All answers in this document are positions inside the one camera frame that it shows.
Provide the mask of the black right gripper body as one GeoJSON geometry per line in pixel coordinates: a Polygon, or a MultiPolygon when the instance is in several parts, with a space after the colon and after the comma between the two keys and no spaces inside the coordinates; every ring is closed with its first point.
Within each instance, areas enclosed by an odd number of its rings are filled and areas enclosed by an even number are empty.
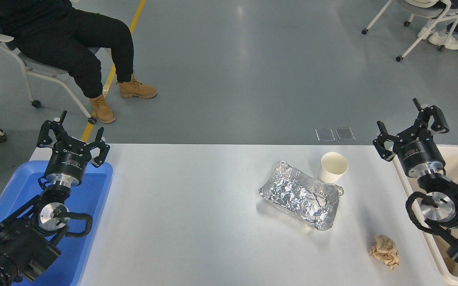
{"type": "Polygon", "coordinates": [[[399,142],[394,143],[394,152],[404,172],[439,172],[444,169],[446,163],[430,130],[420,130],[418,135],[405,130],[398,134],[398,139],[399,142]]]}

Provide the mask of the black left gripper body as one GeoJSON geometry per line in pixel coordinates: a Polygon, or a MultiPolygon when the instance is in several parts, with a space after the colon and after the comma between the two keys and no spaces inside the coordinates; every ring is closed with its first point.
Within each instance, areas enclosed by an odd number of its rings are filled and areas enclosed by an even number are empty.
{"type": "Polygon", "coordinates": [[[69,143],[57,141],[53,145],[52,156],[45,170],[45,179],[49,182],[58,180],[81,182],[90,160],[91,154],[86,143],[77,139],[69,143]]]}

